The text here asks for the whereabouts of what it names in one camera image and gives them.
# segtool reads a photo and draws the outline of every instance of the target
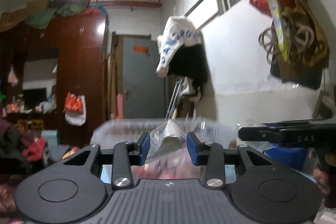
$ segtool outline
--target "wooden wardrobe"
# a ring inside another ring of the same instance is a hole
[[[12,96],[22,93],[27,56],[56,52],[57,113],[53,129],[58,129],[61,144],[78,147],[88,144],[94,129],[106,120],[103,81],[106,79],[104,60],[107,30],[107,16],[97,14],[56,17],[45,30],[34,29],[21,22],[0,33],[0,91],[7,96],[3,104],[10,103]],[[19,79],[14,88],[7,83],[11,65]],[[80,127],[71,126],[65,121],[63,108],[68,92],[85,95],[86,122]]]

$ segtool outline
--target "door handle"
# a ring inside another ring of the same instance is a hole
[[[128,98],[128,95],[130,94],[130,92],[128,91],[128,90],[125,90],[124,91],[124,96],[125,96],[125,99],[127,99]]]

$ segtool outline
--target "gray door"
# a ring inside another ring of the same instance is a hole
[[[123,52],[124,118],[164,118],[164,79],[156,74],[156,41],[124,38]]]

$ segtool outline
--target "white wall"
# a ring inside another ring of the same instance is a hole
[[[161,31],[168,17],[183,15],[198,0],[163,0]],[[325,30],[335,64],[336,0],[310,0],[309,4]],[[242,0],[218,16],[216,0],[205,0],[190,16],[204,36],[211,82],[198,107],[203,117],[235,125],[247,119],[256,122],[311,118],[318,92],[282,85],[269,77],[266,52],[258,36],[272,19]]]
[[[56,74],[52,73],[57,65],[57,59],[45,59],[25,63],[23,84],[24,90],[46,88],[47,96],[56,85]]]
[[[117,34],[152,35],[156,40],[160,35],[161,12],[160,9],[111,8],[109,14],[109,30]]]

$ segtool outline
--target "red sticker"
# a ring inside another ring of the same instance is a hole
[[[148,47],[143,47],[143,46],[134,46],[133,47],[133,51],[134,52],[138,52],[138,53],[148,53]]]

